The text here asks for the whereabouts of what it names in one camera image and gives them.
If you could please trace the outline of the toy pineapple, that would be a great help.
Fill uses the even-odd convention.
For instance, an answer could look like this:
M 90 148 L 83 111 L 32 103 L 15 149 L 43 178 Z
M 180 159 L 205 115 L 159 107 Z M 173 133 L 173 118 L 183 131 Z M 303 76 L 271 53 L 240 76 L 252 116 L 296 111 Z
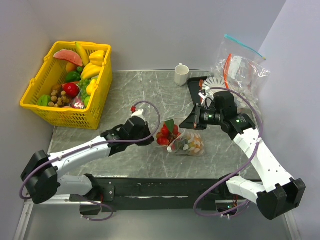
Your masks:
M 187 132 L 175 140 L 172 149 L 179 155 L 198 157 L 204 154 L 205 145 L 200 134 Z

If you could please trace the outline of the polka dot zip bag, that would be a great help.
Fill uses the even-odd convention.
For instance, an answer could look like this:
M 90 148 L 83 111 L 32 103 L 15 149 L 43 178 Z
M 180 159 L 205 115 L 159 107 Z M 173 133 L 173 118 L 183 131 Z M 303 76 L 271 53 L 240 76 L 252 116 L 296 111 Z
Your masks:
M 195 130 L 184 129 L 180 124 L 183 117 L 169 118 L 160 123 L 153 145 L 164 152 L 182 156 L 202 156 L 205 152 L 205 141 Z

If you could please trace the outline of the red toy strawberries bunch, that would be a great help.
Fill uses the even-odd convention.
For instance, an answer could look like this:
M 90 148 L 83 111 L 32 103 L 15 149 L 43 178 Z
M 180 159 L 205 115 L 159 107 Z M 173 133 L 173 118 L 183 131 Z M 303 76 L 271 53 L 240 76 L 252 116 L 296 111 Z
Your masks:
M 170 146 L 181 134 L 181 130 L 173 118 L 165 120 L 155 135 L 156 143 L 159 146 Z

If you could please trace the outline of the red toy apple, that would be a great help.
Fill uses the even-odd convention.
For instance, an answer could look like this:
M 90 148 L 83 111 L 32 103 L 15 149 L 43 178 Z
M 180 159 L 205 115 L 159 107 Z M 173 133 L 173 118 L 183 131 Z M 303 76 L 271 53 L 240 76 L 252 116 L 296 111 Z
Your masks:
M 66 95 L 68 95 L 71 98 L 75 98 L 80 92 L 79 87 L 72 82 L 64 84 L 62 88 L 63 91 L 65 91 Z

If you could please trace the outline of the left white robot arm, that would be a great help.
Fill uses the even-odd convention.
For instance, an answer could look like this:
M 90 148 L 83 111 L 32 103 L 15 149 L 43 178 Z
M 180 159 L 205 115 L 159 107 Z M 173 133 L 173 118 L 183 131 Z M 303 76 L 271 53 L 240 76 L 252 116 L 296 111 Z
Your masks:
M 146 121 L 133 116 L 96 138 L 76 147 L 47 154 L 43 150 L 34 153 L 21 174 L 22 189 L 28 196 L 22 199 L 41 204 L 57 195 L 80 195 L 88 201 L 95 200 L 100 189 L 94 177 L 67 176 L 74 168 L 92 161 L 124 152 L 129 146 L 148 146 L 154 142 L 153 133 Z

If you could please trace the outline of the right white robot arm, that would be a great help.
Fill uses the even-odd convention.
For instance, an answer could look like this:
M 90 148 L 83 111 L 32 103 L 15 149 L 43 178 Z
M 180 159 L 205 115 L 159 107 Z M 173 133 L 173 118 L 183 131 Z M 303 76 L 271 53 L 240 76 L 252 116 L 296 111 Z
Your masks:
M 202 131 L 208 125 L 220 126 L 245 153 L 248 161 L 200 195 L 193 209 L 196 211 L 200 201 L 218 186 L 222 198 L 240 196 L 246 200 L 241 203 L 243 207 L 255 203 L 268 220 L 296 209 L 301 203 L 306 185 L 302 179 L 295 179 L 286 171 L 264 143 L 263 125 L 257 111 L 251 109 L 256 117 L 256 122 L 253 122 L 247 114 L 238 113 L 234 98 L 240 96 L 238 92 L 223 87 L 216 87 L 216 90 L 212 105 L 205 102 L 209 97 L 206 90 L 200 91 L 199 95 L 204 101 L 197 103 L 179 126 L 182 129 Z

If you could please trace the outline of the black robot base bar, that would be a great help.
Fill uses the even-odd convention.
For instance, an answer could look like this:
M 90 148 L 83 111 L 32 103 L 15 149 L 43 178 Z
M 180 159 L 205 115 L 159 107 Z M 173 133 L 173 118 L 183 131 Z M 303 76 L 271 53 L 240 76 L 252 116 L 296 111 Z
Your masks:
M 104 213 L 133 210 L 193 209 L 195 201 L 218 179 L 89 177 L 93 188 L 85 200 L 102 202 Z

